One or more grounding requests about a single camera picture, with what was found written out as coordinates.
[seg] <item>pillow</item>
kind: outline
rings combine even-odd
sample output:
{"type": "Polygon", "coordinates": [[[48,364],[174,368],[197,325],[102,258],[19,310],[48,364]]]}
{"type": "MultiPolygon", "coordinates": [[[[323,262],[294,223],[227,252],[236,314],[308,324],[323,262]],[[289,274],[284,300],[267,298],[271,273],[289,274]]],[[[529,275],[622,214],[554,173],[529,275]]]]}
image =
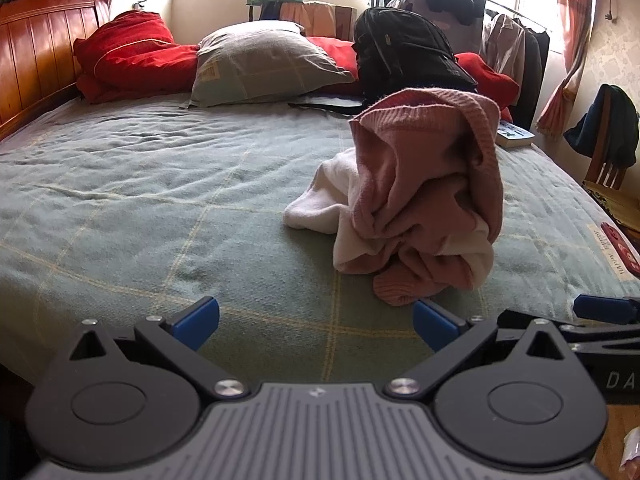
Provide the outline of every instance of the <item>pillow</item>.
{"type": "Polygon", "coordinates": [[[188,92],[197,49],[175,44],[159,14],[138,10],[123,12],[87,39],[74,41],[74,56],[85,74],[104,88],[140,96],[188,92]]]}
{"type": "Polygon", "coordinates": [[[265,102],[353,81],[324,50],[289,30],[205,38],[189,104],[265,102]]]}
{"type": "Polygon", "coordinates": [[[478,54],[456,54],[458,64],[478,82],[478,93],[493,99],[500,110],[509,106],[518,95],[520,86],[509,76],[498,74],[478,54]]]}
{"type": "Polygon", "coordinates": [[[305,27],[294,22],[284,22],[280,20],[258,20],[257,22],[238,23],[237,25],[229,25],[213,31],[211,34],[203,38],[198,44],[199,48],[203,48],[216,38],[225,34],[246,34],[248,32],[260,32],[262,30],[288,30],[300,34],[305,27]]]}
{"type": "Polygon", "coordinates": [[[503,121],[507,121],[508,123],[512,123],[513,124],[513,117],[511,117],[511,112],[509,111],[509,108],[503,108],[502,110],[500,110],[500,118],[503,121]]]}
{"type": "Polygon", "coordinates": [[[358,64],[356,62],[356,51],[353,49],[353,41],[321,38],[319,36],[310,36],[307,39],[315,46],[322,48],[335,61],[338,67],[348,70],[354,78],[351,83],[329,85],[318,89],[318,91],[338,95],[362,95],[362,85],[358,80],[358,64]]]}

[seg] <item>textured gray surface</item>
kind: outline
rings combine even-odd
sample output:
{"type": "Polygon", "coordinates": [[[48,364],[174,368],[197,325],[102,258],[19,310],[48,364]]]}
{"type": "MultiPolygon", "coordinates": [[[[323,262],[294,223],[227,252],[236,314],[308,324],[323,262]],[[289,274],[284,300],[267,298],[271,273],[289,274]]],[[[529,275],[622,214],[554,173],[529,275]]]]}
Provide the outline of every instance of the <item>textured gray surface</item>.
{"type": "MultiPolygon", "coordinates": [[[[0,144],[0,362],[30,381],[71,327],[169,315],[210,294],[201,350],[249,380],[388,379],[429,354],[410,308],[332,268],[333,237],[282,224],[318,164],[352,145],[345,118],[285,104],[183,110],[187,96],[71,102],[0,144]]],[[[588,229],[606,220],[536,150],[498,150],[505,219],[460,316],[515,307],[568,318],[581,292],[640,296],[588,229]]]]}
{"type": "Polygon", "coordinates": [[[198,434],[151,465],[82,473],[53,464],[30,480],[545,480],[602,478],[588,464],[548,476],[496,470],[452,448],[425,410],[390,402],[370,384],[265,384],[216,404],[198,434]]]}

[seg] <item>green plaid bedspread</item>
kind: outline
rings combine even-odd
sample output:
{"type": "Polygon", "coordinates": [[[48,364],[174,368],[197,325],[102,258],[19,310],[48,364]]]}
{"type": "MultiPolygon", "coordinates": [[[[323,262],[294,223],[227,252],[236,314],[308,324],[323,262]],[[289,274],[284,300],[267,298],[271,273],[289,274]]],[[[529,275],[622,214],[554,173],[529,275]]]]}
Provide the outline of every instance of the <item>green plaid bedspread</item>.
{"type": "MultiPolygon", "coordinates": [[[[0,144],[0,362],[36,381],[81,319],[131,325],[204,295],[222,308],[201,353],[250,381],[388,379],[430,350],[410,308],[332,267],[333,237],[285,227],[345,118],[284,104],[183,110],[185,96],[71,102],[0,144]]],[[[503,234],[461,316],[567,318],[580,292],[640,296],[589,225],[606,219],[539,152],[504,152],[503,234]]]]}

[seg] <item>book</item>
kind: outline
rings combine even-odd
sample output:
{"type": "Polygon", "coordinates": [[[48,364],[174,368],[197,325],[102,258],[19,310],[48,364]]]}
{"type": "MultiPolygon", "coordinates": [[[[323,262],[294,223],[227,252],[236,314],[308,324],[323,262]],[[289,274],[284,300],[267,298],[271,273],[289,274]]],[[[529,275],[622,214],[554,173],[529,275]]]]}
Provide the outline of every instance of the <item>book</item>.
{"type": "Polygon", "coordinates": [[[495,136],[495,143],[503,148],[515,148],[516,146],[529,146],[535,135],[527,130],[500,120],[498,124],[498,134],[495,136]]]}

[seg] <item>chair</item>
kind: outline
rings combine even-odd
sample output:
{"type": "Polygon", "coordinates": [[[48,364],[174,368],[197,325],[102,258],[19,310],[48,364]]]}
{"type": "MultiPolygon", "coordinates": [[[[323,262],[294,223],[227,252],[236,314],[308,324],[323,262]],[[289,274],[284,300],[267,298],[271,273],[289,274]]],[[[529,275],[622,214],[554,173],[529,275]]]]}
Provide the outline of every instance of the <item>chair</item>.
{"type": "Polygon", "coordinates": [[[584,177],[587,182],[594,182],[601,186],[620,189],[625,177],[626,168],[615,168],[610,162],[605,163],[606,149],[609,140],[609,117],[611,112],[611,88],[605,89],[602,105],[602,117],[596,139],[596,147],[591,157],[591,163],[584,177]]]}
{"type": "MultiPolygon", "coordinates": [[[[282,2],[299,2],[303,3],[303,0],[246,0],[246,4],[249,7],[249,21],[254,20],[254,7],[260,7],[260,18],[262,19],[262,6],[268,6],[272,4],[282,2]]],[[[353,41],[353,26],[356,20],[356,9],[352,7],[334,6],[335,7],[335,37],[338,40],[353,41]]]]}
{"type": "Polygon", "coordinates": [[[626,168],[604,162],[609,138],[611,90],[605,90],[596,147],[582,186],[640,251],[640,200],[620,191],[626,168]]]}

